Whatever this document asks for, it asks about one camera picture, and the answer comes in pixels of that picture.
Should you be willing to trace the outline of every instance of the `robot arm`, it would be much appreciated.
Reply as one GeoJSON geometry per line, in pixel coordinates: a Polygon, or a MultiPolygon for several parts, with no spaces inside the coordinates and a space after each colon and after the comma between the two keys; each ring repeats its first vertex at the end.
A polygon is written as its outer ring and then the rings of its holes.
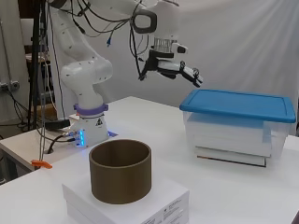
{"type": "Polygon", "coordinates": [[[188,51],[178,43],[179,7],[175,0],[159,0],[153,7],[146,7],[139,0],[48,1],[52,7],[50,16],[53,31],[64,53],[73,59],[72,63],[63,67],[60,78],[78,98],[75,108],[80,119],[70,127],[78,147],[90,147],[108,138],[104,119],[107,105],[104,105],[103,98],[93,89],[93,85],[111,78],[113,71],[112,64],[89,45],[84,36],[85,30],[76,22],[74,13],[86,16],[85,11],[91,10],[91,7],[116,10],[126,18],[121,20],[121,24],[130,22],[132,39],[135,39],[135,32],[154,36],[154,44],[142,71],[134,43],[140,80],[146,78],[148,71],[155,71],[171,79],[182,75],[194,86],[201,86],[202,78],[198,69],[187,67],[185,62],[174,62],[176,55],[188,51]]]}
{"type": "MultiPolygon", "coordinates": [[[[72,9],[73,11],[72,7],[75,7],[75,9],[78,7],[77,0],[52,0],[50,4],[62,10],[72,9]]],[[[203,79],[199,76],[198,69],[191,69],[185,65],[184,69],[182,69],[181,65],[185,64],[185,62],[173,62],[175,55],[185,54],[188,51],[186,47],[178,43],[179,5],[175,0],[160,0],[153,7],[146,7],[142,5],[142,2],[135,0],[89,0],[89,5],[86,7],[90,6],[118,11],[131,19],[131,24],[138,34],[151,34],[154,36],[154,45],[149,51],[149,58],[144,69],[139,74],[140,80],[146,78],[148,71],[155,71],[171,79],[175,79],[177,75],[182,75],[195,87],[199,88],[201,86],[203,79]]],[[[69,19],[69,15],[63,11],[57,11],[57,14],[59,21],[56,27],[58,27],[57,30],[61,30],[59,38],[65,53],[77,61],[84,61],[90,58],[91,55],[96,55],[97,59],[102,58],[91,48],[82,34],[75,34],[82,33],[82,31],[80,32],[77,29],[78,27],[69,19]],[[60,27],[60,24],[63,23],[68,23],[75,30],[67,30],[65,29],[66,27],[60,27]],[[70,48],[72,40],[76,36],[80,36],[80,40],[70,48]]]]}

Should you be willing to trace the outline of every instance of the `label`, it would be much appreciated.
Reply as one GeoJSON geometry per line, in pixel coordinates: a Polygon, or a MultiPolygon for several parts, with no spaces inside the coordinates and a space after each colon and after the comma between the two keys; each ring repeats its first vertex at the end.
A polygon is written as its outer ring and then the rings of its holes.
{"type": "Polygon", "coordinates": [[[179,214],[177,217],[175,217],[172,221],[168,222],[168,224],[180,224],[180,218],[182,217],[182,214],[179,214]]]}
{"type": "Polygon", "coordinates": [[[161,224],[163,222],[162,217],[152,217],[148,221],[142,223],[142,224],[161,224]]]}
{"type": "Polygon", "coordinates": [[[99,118],[99,120],[96,122],[95,126],[100,126],[103,124],[103,121],[101,120],[101,118],[99,118]]]}
{"type": "Polygon", "coordinates": [[[185,193],[142,224],[185,224],[183,214],[185,207],[188,210],[188,201],[189,193],[185,193]]]}
{"type": "Polygon", "coordinates": [[[181,199],[174,201],[164,209],[164,221],[179,210],[181,199]]]}

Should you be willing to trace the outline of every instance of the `white curtain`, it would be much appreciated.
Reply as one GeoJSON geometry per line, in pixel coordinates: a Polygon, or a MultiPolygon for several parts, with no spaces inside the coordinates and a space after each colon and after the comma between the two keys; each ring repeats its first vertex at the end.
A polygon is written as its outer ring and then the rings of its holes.
{"type": "MultiPolygon", "coordinates": [[[[178,2],[182,18],[179,42],[189,48],[189,54],[182,60],[199,68],[205,79],[204,89],[284,95],[291,97],[294,107],[297,107],[298,0],[178,2]]],[[[92,22],[98,28],[104,27],[95,17],[92,22]]],[[[144,82],[138,81],[128,36],[129,27],[125,26],[113,35],[109,48],[107,35],[89,39],[114,66],[114,77],[97,88],[99,92],[107,102],[133,95],[179,106],[193,89],[192,84],[182,77],[173,81],[155,73],[149,73],[144,82]]]]}

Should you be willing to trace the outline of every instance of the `orange object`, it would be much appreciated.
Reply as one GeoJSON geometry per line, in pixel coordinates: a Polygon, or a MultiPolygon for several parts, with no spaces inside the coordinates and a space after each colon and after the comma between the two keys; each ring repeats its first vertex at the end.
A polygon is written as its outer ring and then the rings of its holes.
{"type": "Polygon", "coordinates": [[[31,165],[33,166],[39,166],[39,167],[45,167],[47,169],[51,169],[52,165],[48,164],[46,161],[31,161],[31,165]]]}

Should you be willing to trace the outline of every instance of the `cardboard tube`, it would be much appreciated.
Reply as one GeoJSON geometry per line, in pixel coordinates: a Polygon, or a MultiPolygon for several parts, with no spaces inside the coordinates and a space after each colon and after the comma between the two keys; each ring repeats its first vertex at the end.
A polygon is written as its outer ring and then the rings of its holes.
{"type": "Polygon", "coordinates": [[[105,142],[90,153],[93,196],[103,203],[125,204],[151,189],[151,150],[133,140],[105,142]]]}

